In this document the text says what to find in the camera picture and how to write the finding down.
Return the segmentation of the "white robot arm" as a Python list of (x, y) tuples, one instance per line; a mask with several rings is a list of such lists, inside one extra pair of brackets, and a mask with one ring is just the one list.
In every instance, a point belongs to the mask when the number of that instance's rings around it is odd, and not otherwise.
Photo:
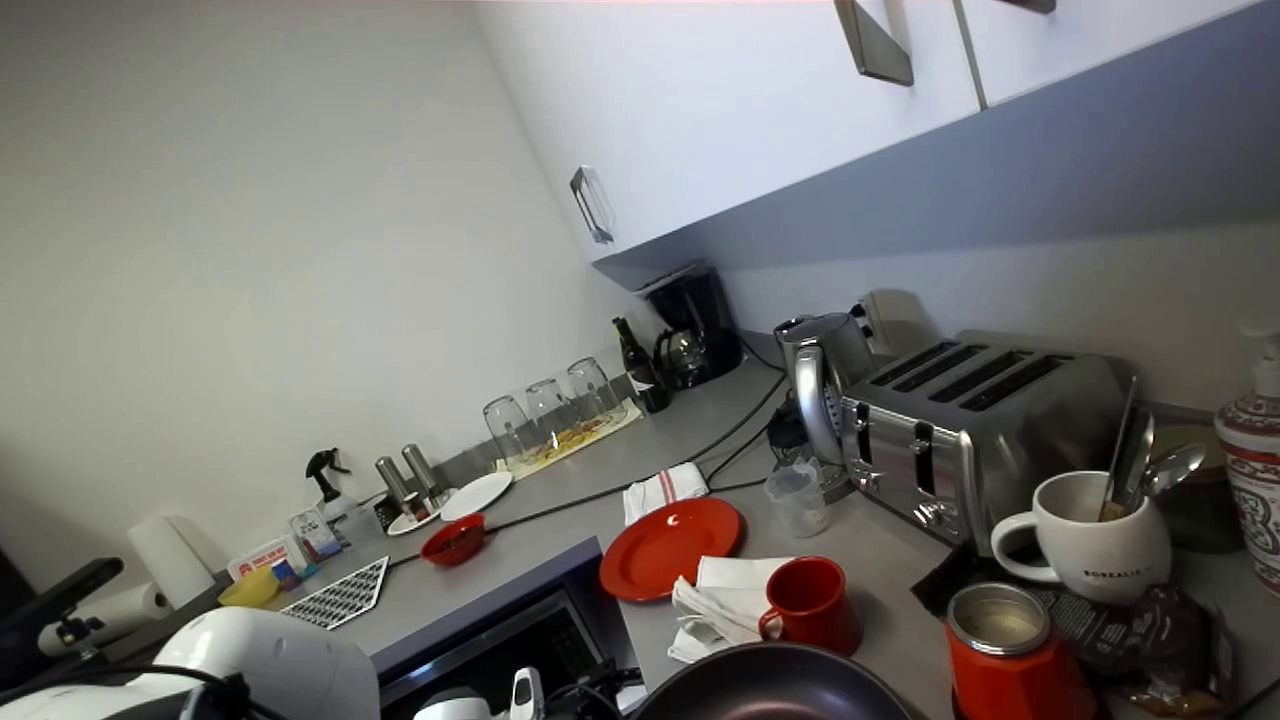
[(143, 665), (87, 665), (13, 687), (0, 720), (380, 720), (380, 682), (329, 628), (212, 610)]

